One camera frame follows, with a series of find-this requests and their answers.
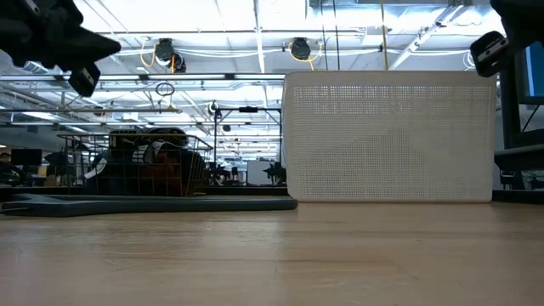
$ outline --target person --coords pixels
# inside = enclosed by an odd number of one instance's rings
[[[0,162],[11,162],[11,154],[6,152],[0,154]]]

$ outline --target desk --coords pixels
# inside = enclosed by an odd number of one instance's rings
[[[2,306],[541,305],[544,210],[0,217]]]

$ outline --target ceiling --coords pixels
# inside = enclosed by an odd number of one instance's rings
[[[289,52],[294,37],[307,38],[317,71],[383,70],[386,65],[399,70],[467,71],[473,69],[468,56],[470,44],[488,31],[503,31],[500,17],[483,0],[386,0],[383,11],[380,1],[362,0],[323,0],[322,6],[319,0],[75,0],[75,3],[84,15],[84,27],[122,44],[119,54],[97,63],[103,75],[169,73],[167,67],[158,63],[147,66],[153,58],[153,46],[160,38],[173,39],[189,74],[270,75],[309,71],[308,62],[294,60]],[[452,5],[455,3],[476,5]],[[387,52],[383,52],[382,24],[387,27]],[[0,73],[3,75],[0,105],[4,108],[54,109],[63,105],[74,111],[58,115],[55,118],[58,122],[114,123],[125,122],[124,118],[142,125],[187,122],[180,127],[208,142],[213,142],[211,127],[188,125],[209,122],[207,108],[212,102],[219,107],[281,107],[282,81],[259,77],[248,81],[169,81],[176,92],[162,100],[155,92],[158,82],[110,78],[99,84],[93,97],[81,99],[65,82],[31,81],[43,73],[62,74],[58,69],[47,71],[39,63],[30,63],[25,69],[13,67],[10,58],[0,54]],[[7,76],[28,78],[6,82]],[[13,95],[12,90],[19,90],[20,94]],[[159,101],[161,108],[172,104],[179,112],[141,111],[158,108]],[[77,113],[96,105],[133,111],[125,112],[125,116],[109,113],[101,117]],[[224,122],[263,124],[232,125],[230,132],[220,132],[233,137],[225,141],[234,140],[236,135],[269,135],[270,139],[247,144],[266,150],[242,152],[223,144],[221,156],[275,156],[279,134],[276,114],[234,112],[224,119]],[[3,121],[54,121],[45,118],[19,114],[4,117]],[[134,128],[134,125],[108,128]],[[79,129],[96,132],[103,127]]]

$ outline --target white perforated board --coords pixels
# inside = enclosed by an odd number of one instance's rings
[[[496,80],[456,71],[286,76],[289,194],[300,201],[490,201]]]

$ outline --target wooden table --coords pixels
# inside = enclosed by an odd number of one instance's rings
[[[0,217],[0,305],[544,304],[544,209]]]

